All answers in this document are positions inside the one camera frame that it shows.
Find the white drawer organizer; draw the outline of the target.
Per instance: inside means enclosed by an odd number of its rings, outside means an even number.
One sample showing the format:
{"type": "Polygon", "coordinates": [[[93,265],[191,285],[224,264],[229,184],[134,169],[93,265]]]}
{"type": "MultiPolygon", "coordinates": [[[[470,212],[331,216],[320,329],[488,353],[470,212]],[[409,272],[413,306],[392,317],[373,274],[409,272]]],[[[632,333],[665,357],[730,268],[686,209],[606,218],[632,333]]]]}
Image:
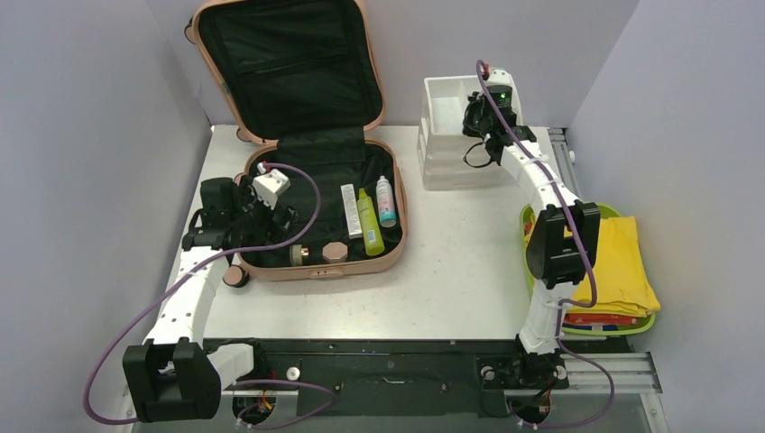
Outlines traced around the white drawer organizer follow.
{"type": "Polygon", "coordinates": [[[490,189],[513,185],[505,170],[487,160],[480,141],[463,134],[468,97],[479,91],[474,75],[425,78],[422,88],[418,157],[423,188],[430,191],[490,189]]]}

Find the pink hard-shell suitcase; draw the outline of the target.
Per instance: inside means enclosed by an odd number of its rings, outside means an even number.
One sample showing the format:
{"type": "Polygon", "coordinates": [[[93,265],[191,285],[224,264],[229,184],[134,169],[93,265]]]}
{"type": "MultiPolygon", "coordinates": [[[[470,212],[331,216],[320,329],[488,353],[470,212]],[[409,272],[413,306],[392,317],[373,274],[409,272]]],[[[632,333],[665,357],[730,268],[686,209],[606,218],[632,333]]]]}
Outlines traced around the pink hard-shell suitcase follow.
{"type": "Polygon", "coordinates": [[[185,30],[206,62],[238,124],[237,137],[255,144],[242,173],[278,169],[290,179],[279,203],[299,214],[286,239],[243,244],[224,282],[333,278],[382,272],[400,258],[410,225],[406,189],[393,149],[368,132],[384,117],[383,88],[357,1],[214,1],[185,30]],[[350,239],[340,187],[353,184],[376,198],[377,180],[392,184],[398,222],[381,227],[384,252],[368,257],[350,239]],[[348,245],[344,263],[326,263],[322,248],[348,245]],[[309,263],[290,265],[292,244],[309,263]]]}

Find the green plastic tray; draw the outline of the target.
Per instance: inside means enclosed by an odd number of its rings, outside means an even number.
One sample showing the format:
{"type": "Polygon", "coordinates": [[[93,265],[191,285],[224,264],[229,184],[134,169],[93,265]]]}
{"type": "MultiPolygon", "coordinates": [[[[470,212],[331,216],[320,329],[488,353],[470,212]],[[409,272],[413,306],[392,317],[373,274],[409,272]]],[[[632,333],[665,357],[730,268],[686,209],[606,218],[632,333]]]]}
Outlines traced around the green plastic tray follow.
{"type": "MultiPolygon", "coordinates": [[[[601,218],[603,220],[611,217],[622,217],[622,214],[615,208],[604,204],[604,203],[598,203],[598,207],[600,208],[601,218]]],[[[520,221],[521,221],[521,234],[527,235],[529,231],[526,230],[526,225],[531,224],[535,222],[536,220],[536,214],[534,214],[533,209],[527,205],[525,206],[521,213],[520,213],[520,221]]],[[[525,250],[526,250],[526,241],[523,241],[522,248],[523,250],[521,254],[521,258],[524,261],[524,270],[525,270],[525,279],[527,283],[527,289],[528,293],[531,297],[533,292],[533,286],[534,286],[534,279],[532,275],[530,274],[528,270],[528,265],[526,264],[525,260],[525,250]]],[[[577,336],[586,336],[586,337],[611,337],[611,336],[629,336],[629,335],[636,335],[642,332],[647,331],[650,329],[654,322],[656,321],[656,317],[653,314],[649,314],[648,316],[644,318],[638,318],[639,322],[637,325],[633,326],[627,326],[627,327],[619,327],[620,330],[617,332],[588,332],[584,331],[584,327],[571,327],[567,325],[563,325],[563,331],[566,333],[566,335],[577,335],[577,336]]]]}

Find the yellow packet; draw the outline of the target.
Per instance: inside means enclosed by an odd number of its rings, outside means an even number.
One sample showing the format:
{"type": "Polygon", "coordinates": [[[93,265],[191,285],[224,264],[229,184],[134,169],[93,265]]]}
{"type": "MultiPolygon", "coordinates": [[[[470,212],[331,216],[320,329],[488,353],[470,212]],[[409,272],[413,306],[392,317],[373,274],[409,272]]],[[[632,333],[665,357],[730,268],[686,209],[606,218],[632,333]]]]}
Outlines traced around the yellow packet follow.
{"type": "Polygon", "coordinates": [[[594,277],[596,304],[589,309],[571,306],[568,317],[601,314],[645,318],[661,309],[643,266],[637,223],[632,216],[601,220],[594,277]]]}

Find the red garment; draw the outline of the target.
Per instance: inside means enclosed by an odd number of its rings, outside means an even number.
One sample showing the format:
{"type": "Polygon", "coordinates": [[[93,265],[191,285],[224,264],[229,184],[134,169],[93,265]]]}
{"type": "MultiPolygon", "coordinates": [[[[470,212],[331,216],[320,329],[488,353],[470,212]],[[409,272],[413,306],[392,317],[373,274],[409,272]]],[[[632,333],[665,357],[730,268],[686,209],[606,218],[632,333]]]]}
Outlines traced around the red garment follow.
{"type": "Polygon", "coordinates": [[[563,322],[571,327],[627,327],[637,325],[639,319],[614,314],[569,313],[563,322]]]}

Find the blue cloth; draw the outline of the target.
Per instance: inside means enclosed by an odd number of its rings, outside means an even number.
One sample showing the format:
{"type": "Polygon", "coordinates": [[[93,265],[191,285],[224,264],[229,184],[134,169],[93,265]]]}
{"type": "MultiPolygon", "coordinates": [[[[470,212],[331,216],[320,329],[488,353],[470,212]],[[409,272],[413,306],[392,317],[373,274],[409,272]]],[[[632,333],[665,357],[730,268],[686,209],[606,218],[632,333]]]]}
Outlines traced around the blue cloth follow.
{"type": "Polygon", "coordinates": [[[617,332],[619,330],[620,328],[616,325],[584,327],[584,331],[588,332],[617,332]]]}

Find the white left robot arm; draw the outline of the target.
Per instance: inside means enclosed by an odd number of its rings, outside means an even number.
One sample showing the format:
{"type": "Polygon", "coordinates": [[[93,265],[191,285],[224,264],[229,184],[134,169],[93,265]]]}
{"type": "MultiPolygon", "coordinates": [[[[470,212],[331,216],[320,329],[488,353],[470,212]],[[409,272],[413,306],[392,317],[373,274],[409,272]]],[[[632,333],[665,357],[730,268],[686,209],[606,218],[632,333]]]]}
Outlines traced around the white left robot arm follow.
{"type": "Polygon", "coordinates": [[[142,423],[211,419],[222,391],[238,380],[257,388],[268,379],[269,363],[253,340],[227,343],[209,353],[203,334],[217,288],[230,258],[220,251],[243,244],[278,243],[297,220],[278,198],[289,186],[271,174],[205,180],[202,206],[181,241],[180,287],[163,301],[155,325],[141,345],[123,355],[125,379],[142,423]]]}

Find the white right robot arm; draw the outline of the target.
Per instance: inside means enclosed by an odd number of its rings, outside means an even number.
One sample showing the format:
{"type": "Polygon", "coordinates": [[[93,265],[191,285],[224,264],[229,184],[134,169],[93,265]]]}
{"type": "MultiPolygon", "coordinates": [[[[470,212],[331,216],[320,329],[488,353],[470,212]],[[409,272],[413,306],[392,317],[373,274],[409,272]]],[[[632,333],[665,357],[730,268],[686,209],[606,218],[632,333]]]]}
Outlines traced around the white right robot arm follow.
{"type": "Polygon", "coordinates": [[[593,279],[600,209],[572,193],[552,171],[536,139],[511,120],[512,89],[484,86],[468,98],[463,132],[481,139],[489,161],[510,173],[536,215],[525,248],[533,279],[528,316],[516,337],[510,377],[522,387],[554,382],[563,317],[583,279],[593,279]]]}

